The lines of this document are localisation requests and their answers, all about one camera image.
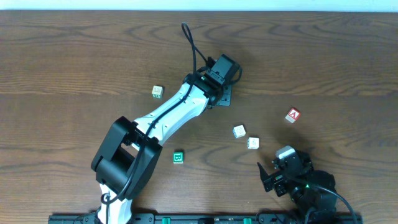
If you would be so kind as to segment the red letter A block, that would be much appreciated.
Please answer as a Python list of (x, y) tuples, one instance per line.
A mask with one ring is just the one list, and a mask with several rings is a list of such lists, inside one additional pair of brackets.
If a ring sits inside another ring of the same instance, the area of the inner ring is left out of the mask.
[(298, 118), (300, 117), (301, 112), (296, 109), (296, 108), (291, 108), (290, 111), (287, 113), (287, 115), (285, 116), (285, 119), (290, 122), (290, 123), (294, 123), (296, 122), (296, 120), (298, 120)]

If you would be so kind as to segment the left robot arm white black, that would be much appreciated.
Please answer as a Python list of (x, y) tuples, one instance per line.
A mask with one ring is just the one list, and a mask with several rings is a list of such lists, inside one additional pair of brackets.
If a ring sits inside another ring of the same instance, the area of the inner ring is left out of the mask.
[(243, 69), (223, 54), (189, 73), (178, 92), (149, 114), (118, 118), (92, 162), (101, 188), (96, 223), (127, 223), (132, 201), (151, 178), (162, 146), (187, 121), (216, 106), (242, 76)]

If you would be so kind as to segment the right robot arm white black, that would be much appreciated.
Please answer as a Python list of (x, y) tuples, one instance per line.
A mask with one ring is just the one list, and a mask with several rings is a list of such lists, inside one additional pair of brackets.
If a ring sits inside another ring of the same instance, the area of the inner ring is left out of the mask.
[(287, 194), (297, 207), (281, 222), (331, 223), (337, 200), (334, 176), (315, 170), (308, 153), (290, 146), (279, 149), (272, 163), (277, 170), (273, 174), (258, 164), (265, 191), (274, 190), (278, 197)]

